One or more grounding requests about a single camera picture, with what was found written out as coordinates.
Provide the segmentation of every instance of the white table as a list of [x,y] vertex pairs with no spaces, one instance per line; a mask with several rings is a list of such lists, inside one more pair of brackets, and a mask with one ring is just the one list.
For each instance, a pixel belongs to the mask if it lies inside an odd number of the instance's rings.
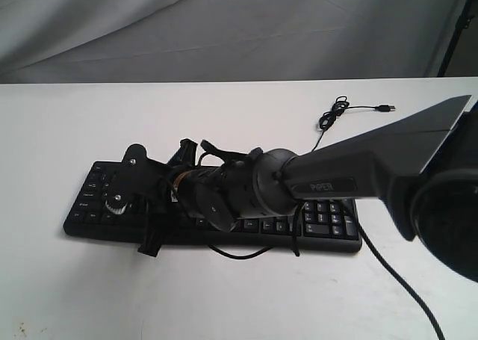
[[[342,94],[397,111],[348,111],[323,146],[451,96],[478,95],[478,78],[0,86],[0,339],[434,339],[425,314],[365,245],[355,256],[271,251],[237,262],[171,247],[154,259],[132,244],[63,235],[95,160],[120,160],[138,142],[166,161],[183,137],[304,153],[317,117]],[[447,338],[476,339],[477,284],[419,241],[404,241],[379,201],[357,206]]]

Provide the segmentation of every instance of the black keyboard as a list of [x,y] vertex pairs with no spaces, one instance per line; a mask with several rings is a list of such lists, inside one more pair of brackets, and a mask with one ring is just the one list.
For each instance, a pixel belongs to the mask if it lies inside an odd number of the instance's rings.
[[[120,216],[105,208],[108,188],[119,165],[119,162],[95,162],[63,224],[66,234],[105,241],[142,242],[146,225],[144,200],[138,197]],[[297,227],[300,250],[348,253],[360,250],[361,239],[355,224],[344,216],[338,202],[343,202],[356,216],[353,200],[311,201],[304,205]],[[292,216],[241,220],[240,227],[229,233],[216,230],[204,219],[193,219],[193,223],[183,219],[178,220],[178,228],[164,243],[200,245],[207,240],[214,245],[291,248],[291,234]]]

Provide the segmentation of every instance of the gray fabric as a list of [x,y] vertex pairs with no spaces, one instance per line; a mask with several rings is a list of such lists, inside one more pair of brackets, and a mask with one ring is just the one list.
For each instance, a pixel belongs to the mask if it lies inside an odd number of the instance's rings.
[[3,82],[421,77],[463,0],[181,0]]
[[0,71],[124,28],[178,0],[0,0]]

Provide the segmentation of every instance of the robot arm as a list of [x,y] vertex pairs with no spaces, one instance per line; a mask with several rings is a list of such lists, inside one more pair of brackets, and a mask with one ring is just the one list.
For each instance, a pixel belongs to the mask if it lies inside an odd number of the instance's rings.
[[[464,114],[469,100],[448,99],[301,156],[286,149],[227,152],[203,141],[208,154],[223,160],[220,167],[195,165],[191,140],[167,164],[133,145],[107,207],[120,214],[134,195],[147,198],[156,215],[146,230],[151,235],[181,217],[171,188],[191,216],[224,232],[241,218],[293,214],[303,200],[376,197],[405,239],[418,235],[443,263],[478,281],[478,112]],[[155,256],[159,241],[145,240],[157,246],[140,251]]]

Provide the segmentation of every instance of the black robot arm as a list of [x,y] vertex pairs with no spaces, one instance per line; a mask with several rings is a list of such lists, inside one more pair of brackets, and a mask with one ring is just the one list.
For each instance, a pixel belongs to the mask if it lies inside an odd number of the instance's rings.
[[194,164],[191,140],[167,164],[133,145],[107,206],[119,214],[135,195],[150,201],[155,220],[140,251],[155,256],[184,211],[176,195],[189,215],[224,232],[242,218],[293,214],[303,200],[376,197],[405,239],[418,235],[446,265],[478,281],[478,112],[464,113],[469,101],[448,99],[301,156],[286,149],[227,152],[203,141],[207,154],[223,160],[220,167]]

